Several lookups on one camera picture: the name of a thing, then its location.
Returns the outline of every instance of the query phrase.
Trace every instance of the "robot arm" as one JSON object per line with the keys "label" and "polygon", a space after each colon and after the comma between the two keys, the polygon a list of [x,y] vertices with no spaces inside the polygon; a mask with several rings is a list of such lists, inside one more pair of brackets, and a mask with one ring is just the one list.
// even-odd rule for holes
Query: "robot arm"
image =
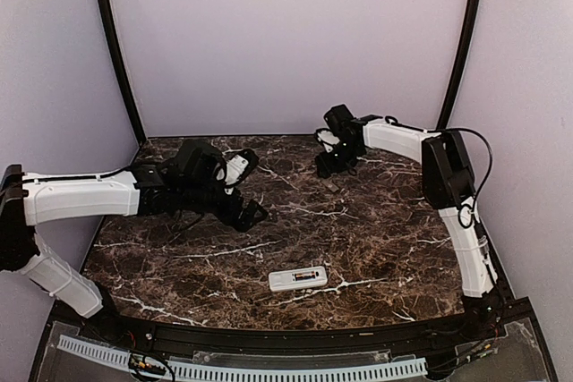
{"label": "robot arm", "polygon": [[103,307],[105,290],[58,257],[35,226],[78,216],[174,215],[180,210],[212,213],[240,232],[265,219],[267,211],[236,189],[257,166],[249,149],[226,162],[201,140],[186,140],[174,158],[161,164],[129,166],[105,174],[25,174],[6,169],[0,184],[0,270],[27,276],[50,296],[90,318]]}
{"label": "robot arm", "polygon": [[421,163],[423,195],[448,228],[465,301],[486,296],[498,276],[474,202],[474,171],[459,132],[427,132],[374,115],[358,119],[344,105],[333,107],[324,118],[329,128],[315,133],[325,148],[316,157],[319,176],[353,169],[366,148],[385,149]]}

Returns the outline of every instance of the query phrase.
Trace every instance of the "marble table surface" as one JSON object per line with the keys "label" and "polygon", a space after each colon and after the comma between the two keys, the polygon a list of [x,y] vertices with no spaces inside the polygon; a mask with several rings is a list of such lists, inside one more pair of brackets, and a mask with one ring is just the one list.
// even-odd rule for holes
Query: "marble table surface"
{"label": "marble table surface", "polygon": [[[240,185],[269,218],[238,233],[207,215],[182,233],[162,216],[109,216],[84,275],[138,318],[203,327],[332,329],[389,325],[462,312],[461,275],[448,232],[422,197],[421,168],[369,150],[357,175],[325,182],[310,136],[205,138],[230,158],[261,158]],[[149,140],[137,161],[172,157],[183,139]],[[333,192],[328,182],[338,187]],[[323,287],[269,289],[272,271],[324,266]]]}

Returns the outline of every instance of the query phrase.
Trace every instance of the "white cable channel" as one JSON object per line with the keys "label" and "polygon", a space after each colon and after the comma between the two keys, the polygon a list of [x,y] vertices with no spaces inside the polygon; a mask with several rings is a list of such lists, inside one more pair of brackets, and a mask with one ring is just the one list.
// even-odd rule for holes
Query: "white cable channel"
{"label": "white cable channel", "polygon": [[[129,353],[61,335],[57,348],[103,366],[128,371]],[[263,370],[211,367],[169,361],[181,382],[384,382],[427,375],[425,358],[343,369]],[[163,379],[170,379],[169,373]]]}

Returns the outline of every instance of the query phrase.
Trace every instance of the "purple wall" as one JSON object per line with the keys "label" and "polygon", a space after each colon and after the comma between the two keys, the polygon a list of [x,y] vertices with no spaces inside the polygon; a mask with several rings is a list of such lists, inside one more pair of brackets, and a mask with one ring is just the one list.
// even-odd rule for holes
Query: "purple wall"
{"label": "purple wall", "polygon": [[[96,0],[0,0],[0,168],[66,174],[128,163],[137,144],[115,81]],[[98,218],[42,225],[79,267]],[[52,300],[0,274],[0,381],[28,380]]]}
{"label": "purple wall", "polygon": [[113,0],[150,136],[311,132],[357,114],[433,126],[466,0]]}
{"label": "purple wall", "polygon": [[517,296],[534,304],[560,380],[571,380],[573,0],[482,0],[452,124],[492,143],[480,212]]}

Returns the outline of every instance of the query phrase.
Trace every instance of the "black curved pole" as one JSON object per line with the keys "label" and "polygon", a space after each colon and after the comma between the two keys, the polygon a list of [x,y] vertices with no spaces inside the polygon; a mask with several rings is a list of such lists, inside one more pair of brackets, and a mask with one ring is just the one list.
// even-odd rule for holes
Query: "black curved pole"
{"label": "black curved pole", "polygon": [[454,110],[459,84],[462,81],[464,68],[466,67],[467,53],[469,52],[472,34],[474,33],[475,17],[477,16],[479,3],[480,0],[467,0],[466,15],[464,16],[464,24],[462,25],[462,32],[459,37],[456,60],[454,61],[454,67],[449,77],[448,90],[446,91],[444,103],[441,106],[440,119],[438,120],[436,129],[445,129],[448,127],[449,118]]}
{"label": "black curved pole", "polygon": [[124,99],[125,109],[127,110],[129,121],[132,124],[133,133],[135,133],[135,138],[141,145],[145,142],[145,140],[147,140],[147,137],[145,136],[145,131],[143,130],[143,124],[141,123],[140,115],[137,112],[137,106],[135,105],[135,99],[133,98],[132,88],[129,84],[129,80],[127,79],[124,58],[119,46],[117,33],[115,32],[114,15],[112,14],[111,4],[109,0],[98,0],[98,5],[99,13],[101,15],[101,22],[103,23],[104,32],[106,33],[107,48],[109,49],[111,61],[114,65],[117,84],[119,85],[119,89],[122,93],[122,98]]}

